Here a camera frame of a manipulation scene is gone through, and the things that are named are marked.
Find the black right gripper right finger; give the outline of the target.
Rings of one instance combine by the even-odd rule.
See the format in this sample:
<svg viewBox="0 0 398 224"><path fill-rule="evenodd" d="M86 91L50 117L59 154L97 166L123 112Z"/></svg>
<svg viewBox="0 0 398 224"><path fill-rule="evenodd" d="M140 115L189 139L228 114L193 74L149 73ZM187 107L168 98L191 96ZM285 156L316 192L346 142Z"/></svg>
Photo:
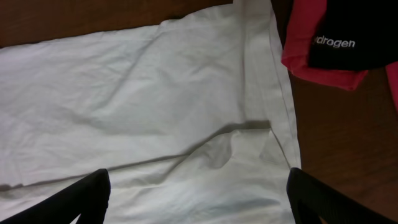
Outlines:
<svg viewBox="0 0 398 224"><path fill-rule="evenodd" d="M395 224L299 168L292 168L287 195L296 224Z"/></svg>

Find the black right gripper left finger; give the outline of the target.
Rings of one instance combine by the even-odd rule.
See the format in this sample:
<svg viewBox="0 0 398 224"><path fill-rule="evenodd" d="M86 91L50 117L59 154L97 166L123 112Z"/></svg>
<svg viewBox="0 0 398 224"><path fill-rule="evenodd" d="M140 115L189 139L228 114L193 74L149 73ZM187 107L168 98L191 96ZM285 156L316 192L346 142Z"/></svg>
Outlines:
<svg viewBox="0 0 398 224"><path fill-rule="evenodd" d="M111 193L109 174L98 169L48 199L19 212L5 224L103 224Z"/></svg>

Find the white t-shirt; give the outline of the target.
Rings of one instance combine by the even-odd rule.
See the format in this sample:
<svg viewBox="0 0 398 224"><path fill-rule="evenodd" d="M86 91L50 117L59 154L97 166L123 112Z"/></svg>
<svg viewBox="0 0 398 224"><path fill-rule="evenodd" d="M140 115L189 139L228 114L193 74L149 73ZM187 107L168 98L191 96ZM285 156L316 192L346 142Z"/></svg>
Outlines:
<svg viewBox="0 0 398 224"><path fill-rule="evenodd" d="M106 223L293 223L295 110L268 0L1 50L1 218L105 168Z"/></svg>

